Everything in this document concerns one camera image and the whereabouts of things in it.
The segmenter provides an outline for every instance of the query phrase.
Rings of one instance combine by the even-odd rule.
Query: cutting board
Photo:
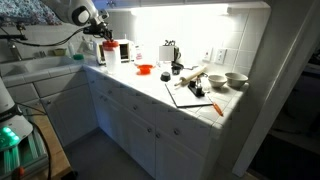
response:
[[[173,84],[166,84],[165,86],[178,108],[212,105],[208,97],[196,97],[188,86],[174,86]]]

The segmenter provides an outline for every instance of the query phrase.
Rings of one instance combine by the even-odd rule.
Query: doorway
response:
[[[320,179],[320,44],[249,171],[268,179]]]

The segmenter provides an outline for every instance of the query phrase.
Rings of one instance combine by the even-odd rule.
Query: white bowl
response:
[[[245,82],[248,81],[248,77],[243,74],[226,73],[225,75],[228,79],[227,85],[230,87],[239,88],[239,87],[243,86]]]
[[[223,76],[219,75],[210,75],[208,76],[209,83],[211,84],[211,87],[217,88],[223,86],[227,79]]]

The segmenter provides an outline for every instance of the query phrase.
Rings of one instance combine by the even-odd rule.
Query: rolling pin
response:
[[[191,72],[189,75],[180,77],[179,82],[174,84],[174,86],[188,84],[194,77],[196,77],[199,74],[203,73],[203,71],[206,69],[206,67],[207,66],[200,66],[200,67],[196,68],[193,72]]]

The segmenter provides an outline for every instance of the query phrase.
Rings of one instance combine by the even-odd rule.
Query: wooden table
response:
[[[32,106],[36,109],[44,111],[41,104]],[[39,114],[39,112],[32,110],[32,114]],[[64,153],[62,146],[56,136],[56,133],[47,116],[33,116],[35,123],[41,129],[44,138],[48,142],[51,153],[51,179],[61,179],[63,176],[72,172],[72,168]],[[48,170],[38,173],[34,180],[47,179]]]

